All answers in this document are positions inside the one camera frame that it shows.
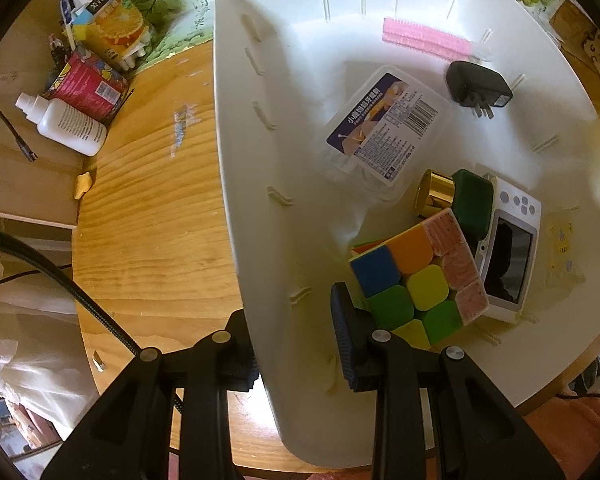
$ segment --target green object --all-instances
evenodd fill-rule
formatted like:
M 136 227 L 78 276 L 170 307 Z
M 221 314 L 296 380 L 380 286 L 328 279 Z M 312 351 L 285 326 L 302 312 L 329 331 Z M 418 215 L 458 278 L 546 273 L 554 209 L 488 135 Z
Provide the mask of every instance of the green object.
M 484 240 L 489 232 L 493 208 L 493 184 L 468 170 L 458 170 L 451 178 L 456 186 L 451 211 L 467 238 Z
M 422 324 L 432 345 L 438 344 L 462 328 L 462 319 L 453 300 L 445 300 L 424 312 Z
M 413 301 L 401 285 L 390 286 L 367 301 L 378 328 L 394 330 L 413 319 Z

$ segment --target product label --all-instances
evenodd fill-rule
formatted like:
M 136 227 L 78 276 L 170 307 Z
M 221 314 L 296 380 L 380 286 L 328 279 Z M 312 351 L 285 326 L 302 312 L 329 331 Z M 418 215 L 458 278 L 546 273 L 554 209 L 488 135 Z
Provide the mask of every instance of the product label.
M 385 73 L 327 143 L 390 186 L 438 118 L 432 94 L 415 80 Z
M 68 106 L 58 123 L 58 128 L 79 139 L 97 142 L 101 137 L 100 125 L 82 112 Z
M 71 25 L 71 4 L 69 0 L 60 0 L 60 13 L 65 25 Z
M 104 100 L 109 101 L 112 105 L 116 104 L 118 99 L 120 99 L 120 92 L 106 84 L 104 81 L 101 81 L 96 88 L 96 94 Z
M 92 0 L 72 22 L 74 37 L 107 61 L 128 56 L 149 31 L 131 0 Z
M 57 97 L 96 121 L 108 121 L 122 106 L 127 87 L 118 72 L 78 44 L 43 97 Z

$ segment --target pink cube sticker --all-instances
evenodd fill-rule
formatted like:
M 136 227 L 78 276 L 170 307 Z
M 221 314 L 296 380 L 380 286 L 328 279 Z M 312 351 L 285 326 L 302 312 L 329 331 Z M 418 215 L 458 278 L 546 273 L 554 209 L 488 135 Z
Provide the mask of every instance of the pink cube sticker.
M 474 257 L 466 243 L 456 245 L 442 256 L 440 267 L 452 290 L 462 290 L 478 279 L 478 269 L 475 268 Z
M 465 326 L 484 314 L 489 307 L 489 298 L 480 279 L 460 290 L 454 299 Z
M 456 216 L 449 208 L 423 220 L 422 226 L 436 256 L 443 256 L 456 245 L 464 242 L 464 235 L 460 230 Z

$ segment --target white cloth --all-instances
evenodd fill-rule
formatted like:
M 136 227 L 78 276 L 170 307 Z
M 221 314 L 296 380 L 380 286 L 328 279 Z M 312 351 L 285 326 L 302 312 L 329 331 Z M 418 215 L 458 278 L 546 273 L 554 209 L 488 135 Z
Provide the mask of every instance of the white cloth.
M 45 276 L 0 285 L 0 396 L 50 420 L 63 439 L 98 398 L 74 300 Z

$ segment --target orange juice carton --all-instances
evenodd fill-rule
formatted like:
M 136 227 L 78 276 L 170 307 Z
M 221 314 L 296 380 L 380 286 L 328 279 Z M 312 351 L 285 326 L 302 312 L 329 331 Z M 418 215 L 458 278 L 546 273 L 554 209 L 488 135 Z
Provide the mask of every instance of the orange juice carton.
M 149 43 L 152 33 L 131 0 L 91 0 L 76 12 L 72 28 L 76 41 L 113 65 Z

